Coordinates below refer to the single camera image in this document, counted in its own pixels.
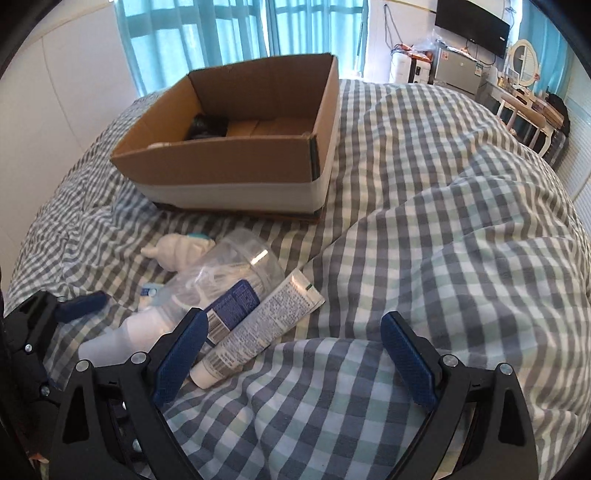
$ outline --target white appliance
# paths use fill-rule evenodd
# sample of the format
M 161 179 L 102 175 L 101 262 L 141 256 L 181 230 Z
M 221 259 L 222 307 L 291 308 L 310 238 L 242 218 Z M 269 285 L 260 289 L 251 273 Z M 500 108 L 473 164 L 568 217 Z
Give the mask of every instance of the white appliance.
M 402 52 L 392 55 L 390 83 L 429 83 L 431 64 L 427 61 L 412 59 Z

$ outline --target television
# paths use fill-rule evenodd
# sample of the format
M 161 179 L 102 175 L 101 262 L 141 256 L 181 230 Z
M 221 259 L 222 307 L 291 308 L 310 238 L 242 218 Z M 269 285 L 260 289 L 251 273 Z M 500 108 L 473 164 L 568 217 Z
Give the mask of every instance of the television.
M 435 24 L 503 58 L 509 37 L 508 23 L 469 0 L 437 0 Z

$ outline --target gray plaid duvet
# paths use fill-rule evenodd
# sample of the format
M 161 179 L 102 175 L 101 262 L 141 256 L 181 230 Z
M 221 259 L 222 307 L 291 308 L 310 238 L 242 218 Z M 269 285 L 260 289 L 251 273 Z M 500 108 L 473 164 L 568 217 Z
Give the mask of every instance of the gray plaid duvet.
M 64 385 L 80 343 L 132 313 L 144 282 L 170 278 L 141 247 L 169 232 L 220 238 L 244 226 L 327 302 L 247 371 L 209 391 L 188 383 L 166 409 L 205 479 L 385 478 L 424 418 L 380 344 L 390 310 L 467 365 L 513 364 L 540 478 L 550 479 L 591 408 L 591 252 L 571 201 L 543 160 L 462 95 L 351 81 L 341 89 L 319 225 L 157 210 L 109 162 L 154 97 L 135 102 L 40 210 L 7 312 L 42 288 L 110 295 L 102 313 L 54 336 L 46 366 Z

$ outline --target cardboard box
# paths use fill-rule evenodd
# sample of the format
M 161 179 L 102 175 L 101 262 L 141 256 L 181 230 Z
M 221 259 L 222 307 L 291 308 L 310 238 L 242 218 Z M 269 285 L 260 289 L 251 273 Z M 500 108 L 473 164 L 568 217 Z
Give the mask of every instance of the cardboard box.
M 199 112 L 227 117 L 227 136 L 183 141 Z M 317 218 L 339 117 L 339 68 L 330 54 L 195 70 L 140 117 L 111 161 L 158 204 Z

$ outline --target plush toy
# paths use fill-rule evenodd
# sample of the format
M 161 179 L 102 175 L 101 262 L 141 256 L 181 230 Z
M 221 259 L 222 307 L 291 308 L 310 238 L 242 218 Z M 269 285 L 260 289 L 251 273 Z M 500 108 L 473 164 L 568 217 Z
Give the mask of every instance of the plush toy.
M 193 265 L 203 254 L 210 251 L 215 242 L 200 233 L 164 235 L 155 247 L 143 247 L 141 254 L 155 258 L 158 264 L 169 272 L 180 272 Z

